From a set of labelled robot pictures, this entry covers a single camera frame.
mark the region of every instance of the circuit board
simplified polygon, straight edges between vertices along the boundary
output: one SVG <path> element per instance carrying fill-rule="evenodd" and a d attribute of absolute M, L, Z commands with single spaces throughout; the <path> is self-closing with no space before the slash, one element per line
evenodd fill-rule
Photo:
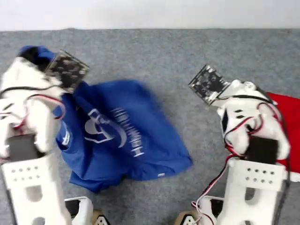
<path fill-rule="evenodd" d="M 90 67 L 64 50 L 60 50 L 45 70 L 47 76 L 54 76 L 62 82 L 61 88 L 73 93 Z"/>
<path fill-rule="evenodd" d="M 222 93 L 229 82 L 223 79 L 215 68 L 205 65 L 192 79 L 188 86 L 207 104 L 211 105 L 215 98 Z"/>

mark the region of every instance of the white wall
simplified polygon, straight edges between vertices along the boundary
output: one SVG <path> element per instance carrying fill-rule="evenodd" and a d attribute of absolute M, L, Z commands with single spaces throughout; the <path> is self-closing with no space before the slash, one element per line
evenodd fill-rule
<path fill-rule="evenodd" d="M 0 0 L 0 30 L 298 28 L 300 0 Z"/>

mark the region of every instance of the red cloth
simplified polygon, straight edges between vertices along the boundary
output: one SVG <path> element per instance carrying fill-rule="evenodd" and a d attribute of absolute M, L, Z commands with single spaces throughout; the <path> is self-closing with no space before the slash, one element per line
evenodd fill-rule
<path fill-rule="evenodd" d="M 291 171 L 300 173 L 300 99 L 268 93 L 278 103 L 287 128 L 287 135 L 291 145 Z M 286 160 L 279 160 L 286 165 Z"/>

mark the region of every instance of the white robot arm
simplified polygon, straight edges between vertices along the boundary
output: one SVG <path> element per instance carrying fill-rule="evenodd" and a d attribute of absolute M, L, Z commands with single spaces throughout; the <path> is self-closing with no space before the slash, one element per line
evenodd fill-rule
<path fill-rule="evenodd" d="M 278 223 L 280 209 L 273 215 L 286 170 L 277 159 L 289 155 L 284 121 L 276 103 L 252 82 L 225 81 L 211 66 L 189 84 L 207 104 L 216 106 L 221 117 L 225 147 L 231 152 L 221 173 L 192 205 L 198 218 L 189 214 L 182 225 L 271 225 Z M 229 166 L 225 197 L 206 196 Z M 281 198 L 281 207 L 289 186 Z M 245 198 L 249 188 L 251 199 Z"/>
<path fill-rule="evenodd" d="M 91 225 L 87 197 L 63 198 L 52 151 L 56 126 L 64 116 L 61 81 L 46 76 L 23 57 L 15 58 L 0 87 L 0 160 L 14 224 Z M 62 115 L 52 110 L 61 107 Z M 99 216 L 94 220 L 105 218 Z"/>

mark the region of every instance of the blue t-shirt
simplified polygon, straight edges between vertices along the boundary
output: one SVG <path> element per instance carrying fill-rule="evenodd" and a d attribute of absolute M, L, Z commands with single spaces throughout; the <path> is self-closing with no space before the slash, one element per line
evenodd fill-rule
<path fill-rule="evenodd" d="M 138 81 L 82 82 L 63 103 L 66 115 L 56 139 L 73 184 L 98 192 L 124 175 L 151 180 L 192 164 L 179 135 Z"/>

